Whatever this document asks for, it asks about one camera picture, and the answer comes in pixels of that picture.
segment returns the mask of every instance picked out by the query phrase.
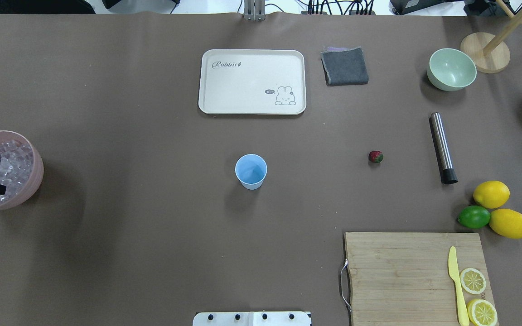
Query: wooden cutting board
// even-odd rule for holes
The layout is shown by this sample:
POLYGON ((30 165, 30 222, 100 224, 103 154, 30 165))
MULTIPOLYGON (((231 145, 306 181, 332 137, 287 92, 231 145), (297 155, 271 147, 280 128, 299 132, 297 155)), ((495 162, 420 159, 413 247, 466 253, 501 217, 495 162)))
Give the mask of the wooden cutting board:
POLYGON ((487 280, 481 295, 463 290, 466 303, 495 305, 478 234, 347 232, 345 244, 352 326, 457 326, 451 246, 459 272, 476 268, 487 280))

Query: pink bucket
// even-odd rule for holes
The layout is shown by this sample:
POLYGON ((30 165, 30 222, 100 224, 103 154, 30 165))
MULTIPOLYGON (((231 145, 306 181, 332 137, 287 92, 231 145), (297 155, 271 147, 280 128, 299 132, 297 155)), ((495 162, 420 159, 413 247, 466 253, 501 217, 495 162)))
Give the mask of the pink bucket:
POLYGON ((0 130, 0 144, 10 142, 12 140, 31 147, 31 150, 33 150, 34 153, 34 161, 32 162, 33 169, 29 175, 29 178, 27 179, 27 182, 17 193, 17 195, 5 202, 0 203, 0 210, 12 208, 25 202, 27 199, 33 196, 33 194, 35 194, 36 190, 42 183, 42 178, 44 177, 44 163, 42 162, 42 158, 39 155, 39 152, 35 149, 34 145, 17 132, 0 130))

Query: cutting board handle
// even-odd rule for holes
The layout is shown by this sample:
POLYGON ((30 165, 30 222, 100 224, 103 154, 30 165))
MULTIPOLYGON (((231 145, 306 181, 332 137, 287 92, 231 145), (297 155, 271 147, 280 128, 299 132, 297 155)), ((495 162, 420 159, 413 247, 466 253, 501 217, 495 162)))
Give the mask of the cutting board handle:
POLYGON ((346 300, 346 297, 344 297, 344 295, 343 295, 343 285, 342 285, 343 270, 346 270, 348 272, 348 277, 349 277, 350 271, 348 270, 348 258, 346 258, 344 260, 342 269, 339 271, 339 291, 342 294, 343 301, 346 303, 346 306, 348 307, 348 311, 352 312, 352 306, 350 305, 348 300, 346 300))

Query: lemon slice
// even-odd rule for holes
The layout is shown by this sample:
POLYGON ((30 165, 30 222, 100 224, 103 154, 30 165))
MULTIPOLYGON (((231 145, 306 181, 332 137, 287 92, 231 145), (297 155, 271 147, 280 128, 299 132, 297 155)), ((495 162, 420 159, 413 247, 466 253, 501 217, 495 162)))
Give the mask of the lemon slice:
POLYGON ((481 294, 487 288, 483 273, 474 268, 466 268, 460 272, 460 284, 470 294, 481 294))
POLYGON ((489 301, 474 299, 468 305, 469 319, 476 326, 495 326, 497 324, 497 310, 489 301))

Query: blue cup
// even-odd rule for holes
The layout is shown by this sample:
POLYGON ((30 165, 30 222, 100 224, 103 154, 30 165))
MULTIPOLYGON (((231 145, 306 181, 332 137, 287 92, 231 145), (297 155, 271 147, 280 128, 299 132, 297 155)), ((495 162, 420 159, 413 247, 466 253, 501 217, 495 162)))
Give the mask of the blue cup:
POLYGON ((255 190, 261 187, 263 180, 265 180, 265 176, 267 175, 267 163, 265 163, 265 160, 259 155, 244 155, 235 165, 235 174, 243 187, 249 190, 255 190))

